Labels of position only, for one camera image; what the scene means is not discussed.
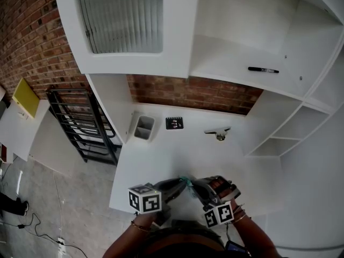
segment white wall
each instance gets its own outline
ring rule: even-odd
[[[281,163],[285,209],[269,214],[266,222],[274,243],[302,248],[344,244],[344,106],[315,134],[282,156]],[[312,253],[309,257],[338,257],[339,253]],[[305,257],[307,253],[289,256]]]

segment black marker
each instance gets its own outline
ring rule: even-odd
[[[264,69],[264,68],[257,68],[257,67],[248,67],[249,71],[265,71],[266,73],[275,73],[278,74],[280,71],[272,70],[272,69]]]

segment cabinet door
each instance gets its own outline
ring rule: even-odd
[[[187,77],[197,0],[57,0],[84,74]]]

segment green string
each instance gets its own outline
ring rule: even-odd
[[[193,186],[192,185],[192,181],[188,177],[185,177],[185,176],[181,176],[180,179],[181,179],[181,181],[186,181],[187,182],[187,187],[188,187],[189,192],[191,193],[191,196],[193,198],[197,198],[194,190],[191,188]]]

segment yellow board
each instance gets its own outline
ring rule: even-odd
[[[31,118],[34,118],[39,98],[23,78],[19,81],[12,98],[25,113],[27,113]]]

